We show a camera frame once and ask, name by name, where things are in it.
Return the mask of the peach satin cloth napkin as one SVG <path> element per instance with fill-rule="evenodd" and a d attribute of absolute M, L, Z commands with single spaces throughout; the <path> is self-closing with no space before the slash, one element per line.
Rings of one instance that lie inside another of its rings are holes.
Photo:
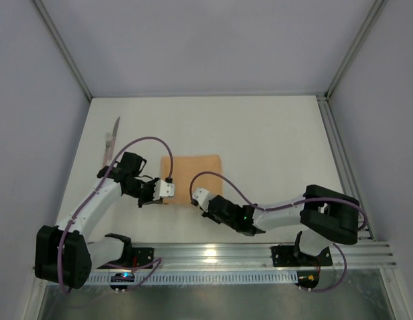
<path fill-rule="evenodd" d="M 164 198 L 164 204 L 190 205 L 190 183 L 195 175 L 204 171 L 222 174 L 222 161 L 219 155 L 178 156 L 173 157 L 172 179 L 175 195 Z M 195 179 L 193 191 L 201 187 L 215 195 L 223 194 L 223 181 L 214 175 L 202 175 Z"/>

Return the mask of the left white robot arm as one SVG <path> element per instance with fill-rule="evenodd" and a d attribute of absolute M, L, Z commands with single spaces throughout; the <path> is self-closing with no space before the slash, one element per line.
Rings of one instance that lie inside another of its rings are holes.
<path fill-rule="evenodd" d="M 108 233 L 97 242 L 89 242 L 89 237 L 122 196 L 135 198 L 138 207 L 143 207 L 161 204 L 165 197 L 174 194 L 171 176 L 143 180 L 141 172 L 146 163 L 136 153 L 125 152 L 120 161 L 100 169 L 87 198 L 66 218 L 54 226 L 40 228 L 35 246 L 36 278 L 79 289 L 95 269 L 107 265 L 133 266 L 130 237 Z"/>

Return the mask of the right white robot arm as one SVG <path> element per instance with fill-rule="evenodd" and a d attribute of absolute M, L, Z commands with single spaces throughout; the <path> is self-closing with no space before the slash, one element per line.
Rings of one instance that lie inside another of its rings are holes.
<path fill-rule="evenodd" d="M 246 236 L 293 225 L 304 225 L 292 247 L 292 256 L 302 266 L 317 265 L 319 256 L 329 245 L 355 245 L 361 209 L 359 202 L 347 195 L 319 185 L 309 185 L 306 191 L 278 205 L 237 205 L 220 195 L 196 188 L 192 204 L 203 217 L 224 224 Z"/>

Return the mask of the left controller board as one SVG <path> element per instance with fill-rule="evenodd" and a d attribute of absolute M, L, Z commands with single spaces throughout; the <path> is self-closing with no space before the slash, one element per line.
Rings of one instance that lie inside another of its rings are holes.
<path fill-rule="evenodd" d="M 125 293 L 129 287 L 135 284 L 134 273 L 124 271 L 111 277 L 109 286 L 115 293 Z"/>

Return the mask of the controller board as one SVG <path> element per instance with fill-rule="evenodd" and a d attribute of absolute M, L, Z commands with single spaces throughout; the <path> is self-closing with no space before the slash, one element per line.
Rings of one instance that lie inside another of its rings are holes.
<path fill-rule="evenodd" d="M 111 277 L 109 286 L 115 293 L 125 293 L 129 287 L 135 284 L 134 273 L 124 271 Z"/>
<path fill-rule="evenodd" d="M 295 285 L 301 290 L 311 291 L 316 288 L 320 281 L 320 271 L 318 269 L 310 269 L 296 272 Z"/>

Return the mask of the right controller board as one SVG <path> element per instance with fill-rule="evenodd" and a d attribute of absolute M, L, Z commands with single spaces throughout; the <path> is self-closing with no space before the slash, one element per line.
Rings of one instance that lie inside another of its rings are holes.
<path fill-rule="evenodd" d="M 295 285 L 301 290 L 311 291 L 316 288 L 320 281 L 320 271 L 318 269 L 310 269 L 296 272 Z"/>

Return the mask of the pink handled table knife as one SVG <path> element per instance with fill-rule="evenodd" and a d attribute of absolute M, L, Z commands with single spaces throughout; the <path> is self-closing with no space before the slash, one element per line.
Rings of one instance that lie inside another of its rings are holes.
<path fill-rule="evenodd" d="M 107 161 L 104 160 L 105 152 L 103 154 L 103 162 L 102 162 L 103 167 L 106 166 L 113 158 L 113 151 L 114 151 L 114 148 L 115 148 L 115 142 L 116 142 L 116 138 L 117 138 L 117 132 L 118 132 L 118 129 L 119 129 L 120 119 L 121 119 L 120 117 L 117 117 L 117 119 L 115 121 L 115 124 L 113 126 L 113 130 L 111 131 L 112 136 L 113 136 L 113 140 L 112 140 L 112 143 L 111 143 L 111 146 L 110 146 L 110 149 L 109 149 L 109 157 L 108 157 Z"/>

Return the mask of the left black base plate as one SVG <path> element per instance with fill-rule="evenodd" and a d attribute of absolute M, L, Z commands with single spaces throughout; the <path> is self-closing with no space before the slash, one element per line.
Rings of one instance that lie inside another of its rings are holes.
<path fill-rule="evenodd" d="M 155 258 L 153 247 L 132 247 L 124 259 L 123 267 L 152 269 Z"/>

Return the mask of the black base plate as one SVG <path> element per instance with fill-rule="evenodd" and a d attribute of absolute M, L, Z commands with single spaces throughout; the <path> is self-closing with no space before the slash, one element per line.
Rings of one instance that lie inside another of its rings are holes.
<path fill-rule="evenodd" d="M 132 247 L 124 259 L 123 267 L 152 269 L 155 258 L 153 247 Z"/>
<path fill-rule="evenodd" d="M 295 252 L 294 245 L 277 245 L 270 248 L 274 267 L 331 267 L 333 266 L 330 248 L 323 249 L 318 256 Z"/>

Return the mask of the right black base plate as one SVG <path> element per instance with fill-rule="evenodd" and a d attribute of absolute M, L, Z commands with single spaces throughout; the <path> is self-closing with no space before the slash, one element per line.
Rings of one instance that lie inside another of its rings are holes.
<path fill-rule="evenodd" d="M 330 248 L 323 249 L 318 256 L 295 252 L 294 245 L 277 245 L 270 248 L 274 267 L 331 267 L 333 266 Z"/>

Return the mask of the right side aluminium rail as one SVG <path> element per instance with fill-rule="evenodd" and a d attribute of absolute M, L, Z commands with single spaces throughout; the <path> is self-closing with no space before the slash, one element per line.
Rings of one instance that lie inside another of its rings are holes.
<path fill-rule="evenodd" d="M 361 208 L 366 211 L 364 199 L 361 196 L 358 184 L 355 180 L 342 135 L 340 134 L 338 124 L 331 109 L 331 104 L 325 95 L 317 95 L 316 101 L 328 137 L 332 156 L 334 157 L 342 190 L 345 194 L 359 200 Z"/>

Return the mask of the front aluminium rail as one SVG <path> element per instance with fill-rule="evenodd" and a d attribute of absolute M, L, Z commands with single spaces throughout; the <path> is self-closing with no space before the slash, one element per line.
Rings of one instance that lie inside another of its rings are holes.
<path fill-rule="evenodd" d="M 201 271 L 201 270 L 310 270 L 350 268 L 368 269 L 389 267 L 394 268 L 396 261 L 390 246 L 384 242 L 360 241 L 356 245 L 330 245 L 333 266 L 331 267 L 274 267 L 272 265 L 270 248 L 289 243 L 134 243 L 132 247 L 153 247 L 155 258 L 161 260 L 162 267 L 170 270 Z M 122 262 L 116 262 L 111 256 L 111 247 L 103 246 L 101 250 L 108 254 L 107 261 L 102 262 L 102 269 L 136 269 L 123 267 Z M 130 249 L 125 249 L 124 259 Z"/>

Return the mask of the left aluminium frame post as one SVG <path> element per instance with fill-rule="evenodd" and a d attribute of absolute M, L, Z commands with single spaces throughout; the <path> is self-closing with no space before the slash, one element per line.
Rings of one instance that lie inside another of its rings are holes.
<path fill-rule="evenodd" d="M 50 15 L 47 7 L 45 6 L 44 1 L 31 0 L 31 4 L 34 6 L 34 9 L 39 15 L 40 20 L 46 27 L 50 37 L 52 38 L 54 44 L 56 45 L 61 56 L 63 57 L 69 71 L 71 72 L 72 76 L 77 82 L 77 85 L 84 93 L 84 96 L 87 99 L 87 101 L 91 102 L 93 100 L 93 94 L 91 93 L 91 90 L 89 89 L 86 81 L 84 80 L 80 69 L 75 63 L 75 60 L 73 59 L 73 56 L 71 55 L 71 52 L 69 51 L 63 37 L 61 36 L 59 29 L 57 28 L 52 16 Z"/>

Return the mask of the aluminium frame post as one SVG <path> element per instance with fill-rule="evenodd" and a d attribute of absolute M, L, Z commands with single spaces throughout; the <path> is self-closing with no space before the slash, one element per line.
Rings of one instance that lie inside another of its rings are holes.
<path fill-rule="evenodd" d="M 332 81 L 330 82 L 330 85 L 328 86 L 326 93 L 324 94 L 326 99 L 330 99 L 336 91 L 337 87 L 340 85 L 345 74 L 348 72 L 355 58 L 359 54 L 359 51 L 361 50 L 363 44 L 367 40 L 370 32 L 374 28 L 377 20 L 381 16 L 387 3 L 387 0 L 373 1 L 365 18 L 359 26 L 356 35 L 351 41 L 349 48 L 346 54 L 344 55 L 338 69 L 336 70 L 336 73 L 334 74 L 334 77 L 332 78 Z"/>
<path fill-rule="evenodd" d="M 84 80 L 80 69 L 75 63 L 75 60 L 73 59 L 73 56 L 71 55 L 71 52 L 69 51 L 63 37 L 61 36 L 59 29 L 57 28 L 52 16 L 50 15 L 47 7 L 45 6 L 44 1 L 31 0 L 31 4 L 34 6 L 34 9 L 39 15 L 40 20 L 46 27 L 50 37 L 52 38 L 54 44 L 56 45 L 61 56 L 63 57 L 69 71 L 71 72 L 72 76 L 77 82 L 77 85 L 84 93 L 84 96 L 87 99 L 87 101 L 91 102 L 93 100 L 93 94 L 91 93 L 91 90 L 89 89 L 86 81 Z"/>

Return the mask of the right aluminium frame post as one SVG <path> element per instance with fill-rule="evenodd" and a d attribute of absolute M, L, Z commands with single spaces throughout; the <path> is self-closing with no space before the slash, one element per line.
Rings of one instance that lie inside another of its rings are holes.
<path fill-rule="evenodd" d="M 356 35 L 351 41 L 349 48 L 346 54 L 344 55 L 338 69 L 336 70 L 336 73 L 334 74 L 334 77 L 332 78 L 332 81 L 330 82 L 330 85 L 328 86 L 326 93 L 324 94 L 326 99 L 330 99 L 336 91 L 337 87 L 340 85 L 345 74 L 348 72 L 355 58 L 359 54 L 359 51 L 361 50 L 363 44 L 367 40 L 370 32 L 374 28 L 377 20 L 381 16 L 387 3 L 387 0 L 373 1 L 365 18 L 359 26 Z"/>

